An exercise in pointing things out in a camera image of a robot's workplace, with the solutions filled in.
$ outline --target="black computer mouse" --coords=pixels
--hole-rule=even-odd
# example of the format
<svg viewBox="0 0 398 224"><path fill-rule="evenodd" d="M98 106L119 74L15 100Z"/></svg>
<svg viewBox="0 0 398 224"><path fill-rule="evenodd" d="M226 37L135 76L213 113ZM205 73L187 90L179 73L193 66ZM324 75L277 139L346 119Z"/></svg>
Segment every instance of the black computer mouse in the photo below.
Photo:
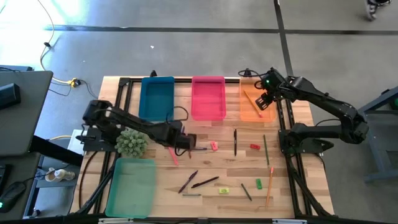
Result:
<svg viewBox="0 0 398 224"><path fill-rule="evenodd" d="M26 185L23 182L14 182L6 189L0 196L0 213L6 213L10 211L18 198L25 192Z"/></svg>

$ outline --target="green succulent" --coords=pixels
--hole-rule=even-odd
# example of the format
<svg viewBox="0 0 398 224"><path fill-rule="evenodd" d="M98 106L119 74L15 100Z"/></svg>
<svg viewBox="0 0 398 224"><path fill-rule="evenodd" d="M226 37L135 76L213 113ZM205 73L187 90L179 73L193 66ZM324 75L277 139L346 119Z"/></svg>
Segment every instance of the green succulent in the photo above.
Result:
<svg viewBox="0 0 398 224"><path fill-rule="evenodd" d="M147 149L146 136L139 131L126 129L116 138L115 149L124 156L140 158Z"/></svg>

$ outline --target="orange bin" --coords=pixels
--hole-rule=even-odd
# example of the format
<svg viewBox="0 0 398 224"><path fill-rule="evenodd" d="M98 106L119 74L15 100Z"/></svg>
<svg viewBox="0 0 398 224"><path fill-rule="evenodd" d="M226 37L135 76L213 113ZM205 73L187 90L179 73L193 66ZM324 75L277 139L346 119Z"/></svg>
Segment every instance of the orange bin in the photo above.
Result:
<svg viewBox="0 0 398 224"><path fill-rule="evenodd" d="M254 106L258 108L255 100L258 99L261 96L261 94L265 92L265 90L258 90L254 87L254 83L258 80L259 78L255 77L255 78L241 78L241 80L239 81L241 120L251 121L251 122L272 122L276 118L275 103L272 103L271 105L268 106L267 109L263 111L254 108Z"/></svg>

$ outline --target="orange pencil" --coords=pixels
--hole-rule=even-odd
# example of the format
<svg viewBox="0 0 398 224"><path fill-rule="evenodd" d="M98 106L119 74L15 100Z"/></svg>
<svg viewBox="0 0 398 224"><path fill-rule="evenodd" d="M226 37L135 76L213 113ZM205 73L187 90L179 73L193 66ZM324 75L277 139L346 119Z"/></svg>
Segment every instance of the orange pencil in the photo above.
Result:
<svg viewBox="0 0 398 224"><path fill-rule="evenodd" d="M250 104L254 107L254 109L257 111L257 113L259 114L259 117L262 118L260 109L253 103L253 101L251 101L249 94L247 93L246 90L243 90L244 94L246 94L246 97L248 98Z"/></svg>
<svg viewBox="0 0 398 224"><path fill-rule="evenodd" d="M271 194L271 187L272 187L272 173L274 172L274 167L271 167L271 175L269 176L269 183L268 183L268 193L267 193L267 202L266 208L268 207L269 202L269 195Z"/></svg>

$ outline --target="black pen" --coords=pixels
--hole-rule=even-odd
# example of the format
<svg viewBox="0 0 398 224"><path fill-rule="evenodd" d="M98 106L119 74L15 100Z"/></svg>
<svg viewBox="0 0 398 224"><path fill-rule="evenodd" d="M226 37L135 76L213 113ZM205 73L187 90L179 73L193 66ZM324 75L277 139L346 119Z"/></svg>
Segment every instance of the black pen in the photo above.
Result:
<svg viewBox="0 0 398 224"><path fill-rule="evenodd" d="M236 156L236 143L237 143L237 140L236 140L236 129L234 131L234 139L235 139L235 156Z"/></svg>
<svg viewBox="0 0 398 224"><path fill-rule="evenodd" d="M188 185L188 183L195 177L195 175L198 173L198 171L196 170L193 174L191 174L191 176L188 178L187 182L181 187L181 189L178 191L178 193L181 193L184 188Z"/></svg>
<svg viewBox="0 0 398 224"><path fill-rule="evenodd" d="M216 179L218 179L218 178L219 178L219 177L213 177L213 178L211 178L211 179L208 179L208 180L203 181L202 183L194 184L191 188L199 187L199 186L201 186L201 185L203 185L203 184L207 184L207 183L209 183L210 181L216 180Z"/></svg>
<svg viewBox="0 0 398 224"><path fill-rule="evenodd" d="M251 200L251 197L250 197L250 195L249 195L249 192L246 190L246 188L244 187L243 184L241 184L241 185L242 185L242 187L243 187L244 193L246 193L246 195L248 196L248 198L250 199L250 201L252 201L252 200Z"/></svg>

